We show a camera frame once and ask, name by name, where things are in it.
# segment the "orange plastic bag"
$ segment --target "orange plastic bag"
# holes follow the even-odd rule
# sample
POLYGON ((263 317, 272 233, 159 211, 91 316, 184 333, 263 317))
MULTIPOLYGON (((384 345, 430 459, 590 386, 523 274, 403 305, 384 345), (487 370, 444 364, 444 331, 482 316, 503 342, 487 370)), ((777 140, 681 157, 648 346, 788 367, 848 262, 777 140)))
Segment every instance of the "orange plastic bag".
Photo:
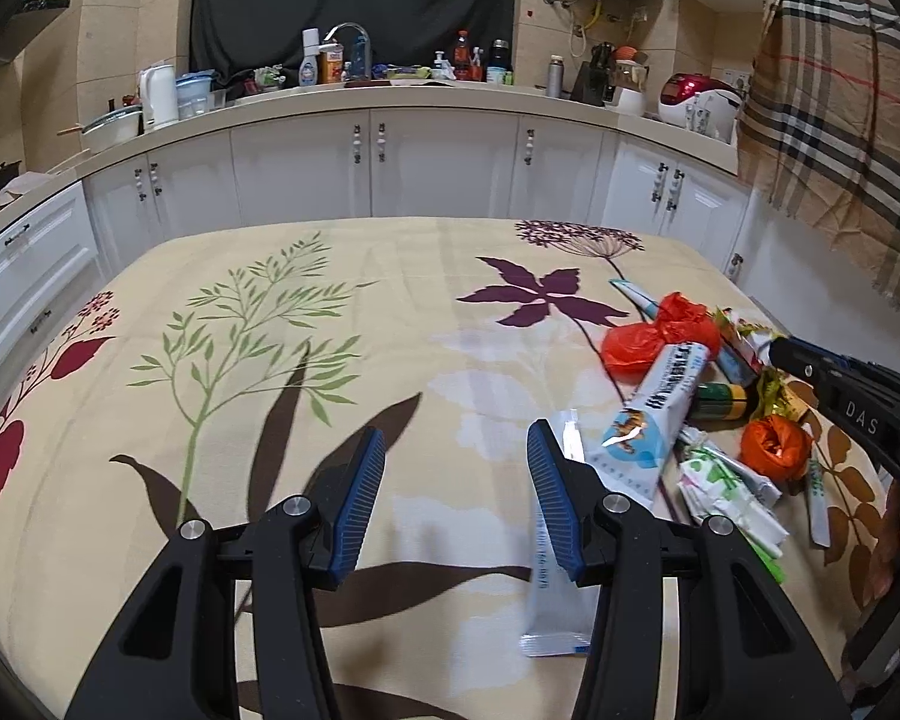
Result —
POLYGON ((812 439, 792 419, 776 414, 746 425, 740 460, 775 482, 799 479, 806 471, 812 439))
POLYGON ((607 330, 600 357, 614 376, 636 378, 650 370, 665 344, 683 341, 702 343, 710 350, 713 360, 720 351, 720 330, 706 306, 693 303, 680 293, 670 293, 660 301, 653 322, 636 322, 607 330))

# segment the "red bottle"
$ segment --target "red bottle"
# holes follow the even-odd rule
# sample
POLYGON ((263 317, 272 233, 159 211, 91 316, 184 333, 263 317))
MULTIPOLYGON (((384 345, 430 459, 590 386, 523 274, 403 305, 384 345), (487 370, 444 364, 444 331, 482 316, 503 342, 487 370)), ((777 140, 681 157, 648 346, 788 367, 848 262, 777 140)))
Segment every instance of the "red bottle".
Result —
POLYGON ((470 42, 465 29, 457 33, 457 42, 453 46, 453 70, 458 81, 470 80, 470 42))

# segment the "faucet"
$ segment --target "faucet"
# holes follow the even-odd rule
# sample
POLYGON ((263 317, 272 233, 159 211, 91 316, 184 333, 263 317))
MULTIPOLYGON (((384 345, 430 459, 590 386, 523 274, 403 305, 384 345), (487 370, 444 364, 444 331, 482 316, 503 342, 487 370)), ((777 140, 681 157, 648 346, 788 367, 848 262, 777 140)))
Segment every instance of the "faucet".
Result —
POLYGON ((367 34, 367 30, 365 30, 362 26, 360 26, 356 22, 343 22, 338 23, 332 30, 327 32, 326 37, 323 38, 324 43, 333 42, 333 36, 337 34, 338 29, 343 29, 345 26, 352 26, 357 32, 360 32, 362 36, 364 36, 364 40, 367 41, 364 44, 364 75, 361 76, 364 79, 372 79, 373 74, 370 71, 371 63, 373 61, 373 52, 370 50, 370 35, 367 34))

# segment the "rice cooker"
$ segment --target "rice cooker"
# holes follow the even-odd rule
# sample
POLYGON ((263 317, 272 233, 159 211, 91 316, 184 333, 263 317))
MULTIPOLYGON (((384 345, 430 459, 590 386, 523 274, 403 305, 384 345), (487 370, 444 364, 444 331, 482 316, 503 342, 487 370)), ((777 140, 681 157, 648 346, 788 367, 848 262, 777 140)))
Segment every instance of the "rice cooker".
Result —
POLYGON ((709 76, 677 73, 660 92, 660 119, 730 143, 743 98, 730 84, 709 76))

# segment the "range hood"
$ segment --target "range hood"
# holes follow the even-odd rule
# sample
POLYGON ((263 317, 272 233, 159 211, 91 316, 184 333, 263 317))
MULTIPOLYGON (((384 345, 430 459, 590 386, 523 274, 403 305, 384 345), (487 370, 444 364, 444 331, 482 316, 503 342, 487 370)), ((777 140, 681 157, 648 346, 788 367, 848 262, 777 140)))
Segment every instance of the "range hood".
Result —
POLYGON ((26 44, 70 7, 70 0, 24 0, 0 35, 0 67, 10 64, 26 44))

